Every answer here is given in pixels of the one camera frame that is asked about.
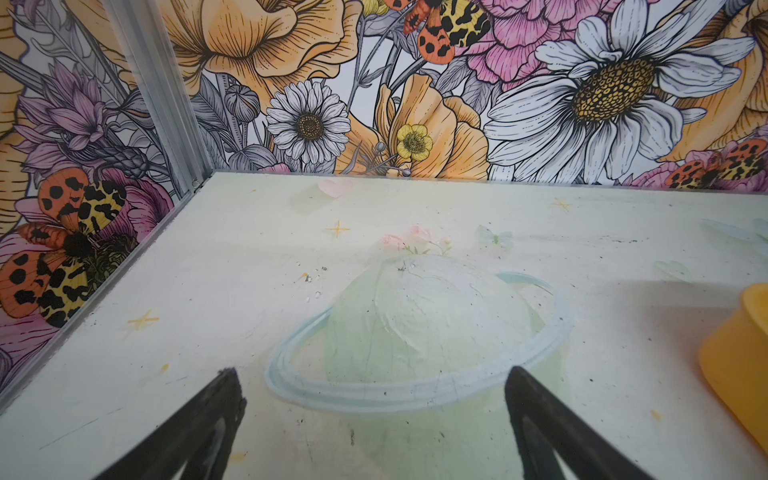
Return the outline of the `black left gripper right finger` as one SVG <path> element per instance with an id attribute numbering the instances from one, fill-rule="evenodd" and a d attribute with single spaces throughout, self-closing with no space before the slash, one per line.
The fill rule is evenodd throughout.
<path id="1" fill-rule="evenodd" d="M 563 479 L 561 463 L 578 479 L 650 477 L 524 368 L 511 369 L 504 393 L 525 479 Z"/>

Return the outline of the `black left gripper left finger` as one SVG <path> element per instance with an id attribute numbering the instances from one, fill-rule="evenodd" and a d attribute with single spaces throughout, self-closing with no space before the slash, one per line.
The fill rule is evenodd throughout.
<path id="1" fill-rule="evenodd" d="M 99 479 L 221 479 L 247 406 L 226 368 Z"/>

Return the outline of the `yellow plastic bin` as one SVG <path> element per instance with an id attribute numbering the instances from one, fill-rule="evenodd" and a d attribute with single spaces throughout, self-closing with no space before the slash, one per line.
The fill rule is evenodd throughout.
<path id="1" fill-rule="evenodd" d="M 747 287 L 739 306 L 698 352 L 712 391 L 762 450 L 767 449 L 767 285 Z"/>

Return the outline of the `aluminium corner post left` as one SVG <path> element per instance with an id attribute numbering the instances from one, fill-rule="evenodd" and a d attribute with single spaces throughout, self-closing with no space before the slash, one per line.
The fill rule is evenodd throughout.
<path id="1" fill-rule="evenodd" d="M 155 1 L 103 3 L 170 161 L 182 196 L 211 175 L 207 152 Z"/>

